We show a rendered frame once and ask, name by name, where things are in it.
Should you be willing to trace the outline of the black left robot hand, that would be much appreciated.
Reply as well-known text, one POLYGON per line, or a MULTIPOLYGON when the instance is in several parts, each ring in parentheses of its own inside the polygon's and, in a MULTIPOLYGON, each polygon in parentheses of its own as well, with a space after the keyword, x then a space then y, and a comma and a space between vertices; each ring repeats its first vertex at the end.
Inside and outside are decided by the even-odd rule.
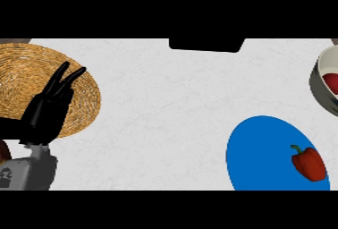
POLYGON ((74 97, 71 85, 86 72, 81 67, 62 79, 68 68, 70 62, 61 64, 43 92, 31 99, 21 119, 0 117, 0 140, 19 140, 19 144, 46 146, 56 139, 74 97))

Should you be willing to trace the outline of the blue plate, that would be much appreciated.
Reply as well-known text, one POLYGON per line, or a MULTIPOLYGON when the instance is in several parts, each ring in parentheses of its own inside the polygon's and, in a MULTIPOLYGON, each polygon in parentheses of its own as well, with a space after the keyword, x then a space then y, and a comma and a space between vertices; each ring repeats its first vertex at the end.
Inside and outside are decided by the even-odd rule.
POLYGON ((328 191, 329 177, 312 182, 295 170, 291 148, 316 148, 304 133, 282 119, 254 116, 232 131, 226 163, 238 191, 328 191))

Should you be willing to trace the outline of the white bowl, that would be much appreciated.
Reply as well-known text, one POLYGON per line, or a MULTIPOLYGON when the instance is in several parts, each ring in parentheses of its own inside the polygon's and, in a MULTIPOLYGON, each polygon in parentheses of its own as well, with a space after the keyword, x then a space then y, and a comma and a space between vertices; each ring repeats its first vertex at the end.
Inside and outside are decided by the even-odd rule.
POLYGON ((338 95, 334 94, 323 79, 328 73, 338 74, 338 46, 331 46, 320 52, 309 78, 315 99, 328 112, 338 116, 338 95))

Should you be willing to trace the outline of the red item in bowl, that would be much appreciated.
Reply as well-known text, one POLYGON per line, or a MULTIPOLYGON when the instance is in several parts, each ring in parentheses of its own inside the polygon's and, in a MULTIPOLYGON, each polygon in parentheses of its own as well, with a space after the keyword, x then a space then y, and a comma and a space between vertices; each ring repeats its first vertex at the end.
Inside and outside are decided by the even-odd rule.
POLYGON ((338 73, 326 73, 323 75, 325 84, 334 95, 338 95, 338 73))

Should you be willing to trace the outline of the round woven wicker placemat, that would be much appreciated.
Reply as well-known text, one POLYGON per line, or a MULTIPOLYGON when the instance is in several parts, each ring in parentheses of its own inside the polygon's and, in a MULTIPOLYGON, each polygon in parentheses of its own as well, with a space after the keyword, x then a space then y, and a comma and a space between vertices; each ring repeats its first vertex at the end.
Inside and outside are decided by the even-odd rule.
MULTIPOLYGON (((65 62, 70 62, 70 68, 62 78, 81 68, 65 54, 34 44, 0 44, 0 117, 22 117, 33 96, 43 91, 59 65, 65 62)), ((59 138, 83 131, 101 111, 101 89, 89 72, 73 82, 71 88, 74 97, 59 138)))

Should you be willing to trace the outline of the black appliance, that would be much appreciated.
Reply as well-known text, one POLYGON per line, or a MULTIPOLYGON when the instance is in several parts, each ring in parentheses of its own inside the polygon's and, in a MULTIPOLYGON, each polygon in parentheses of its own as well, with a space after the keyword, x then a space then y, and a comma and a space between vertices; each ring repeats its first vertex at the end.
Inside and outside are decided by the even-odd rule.
POLYGON ((244 44, 242 38, 171 38, 171 49, 236 53, 244 44))

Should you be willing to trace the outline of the red bell pepper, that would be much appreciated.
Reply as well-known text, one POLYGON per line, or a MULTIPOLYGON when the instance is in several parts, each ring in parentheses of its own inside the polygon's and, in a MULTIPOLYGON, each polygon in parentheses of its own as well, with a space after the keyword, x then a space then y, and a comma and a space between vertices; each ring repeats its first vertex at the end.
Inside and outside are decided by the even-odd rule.
POLYGON ((297 172, 312 181, 319 182, 326 178, 326 166, 313 148, 301 149, 297 145, 291 148, 297 151, 292 155, 292 163, 297 172))

